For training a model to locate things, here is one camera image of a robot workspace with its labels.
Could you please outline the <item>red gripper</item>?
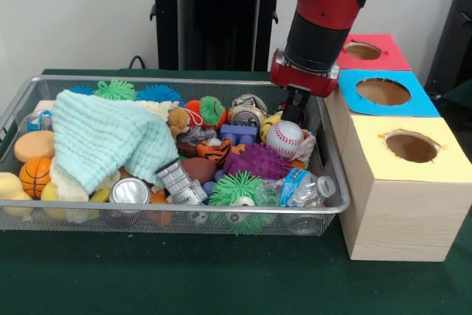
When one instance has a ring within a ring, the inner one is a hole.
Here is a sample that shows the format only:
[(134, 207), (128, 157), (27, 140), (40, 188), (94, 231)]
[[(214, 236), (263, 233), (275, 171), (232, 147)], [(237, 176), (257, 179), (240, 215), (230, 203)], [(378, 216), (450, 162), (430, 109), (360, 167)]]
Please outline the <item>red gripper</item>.
[[(339, 74), (338, 64), (325, 73), (299, 69), (288, 61), (282, 49), (276, 49), (271, 63), (270, 81), (274, 85), (287, 88), (288, 91), (281, 116), (282, 120), (304, 125), (307, 119), (306, 106), (310, 94), (323, 98), (330, 96), (338, 85)], [(296, 92), (299, 94), (299, 101), (294, 103)]]

